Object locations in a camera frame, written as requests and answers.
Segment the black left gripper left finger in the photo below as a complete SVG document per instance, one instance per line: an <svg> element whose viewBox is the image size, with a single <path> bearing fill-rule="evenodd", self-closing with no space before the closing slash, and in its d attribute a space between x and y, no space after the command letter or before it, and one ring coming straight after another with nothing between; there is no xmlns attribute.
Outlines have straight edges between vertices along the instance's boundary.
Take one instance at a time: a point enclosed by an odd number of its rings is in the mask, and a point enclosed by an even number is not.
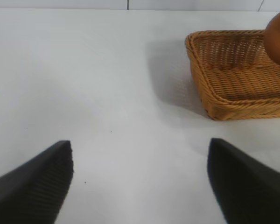
<svg viewBox="0 0 280 224"><path fill-rule="evenodd" d="M53 224L73 177L71 143L61 140L0 177L0 224Z"/></svg>

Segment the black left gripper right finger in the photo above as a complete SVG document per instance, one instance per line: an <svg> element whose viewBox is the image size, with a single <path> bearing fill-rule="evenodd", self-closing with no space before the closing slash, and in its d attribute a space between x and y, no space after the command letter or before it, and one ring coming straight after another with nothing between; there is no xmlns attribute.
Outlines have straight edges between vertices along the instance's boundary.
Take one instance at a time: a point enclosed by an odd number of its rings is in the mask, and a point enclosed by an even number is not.
<svg viewBox="0 0 280 224"><path fill-rule="evenodd" d="M280 173L227 141L210 141L207 173L229 224L280 224Z"/></svg>

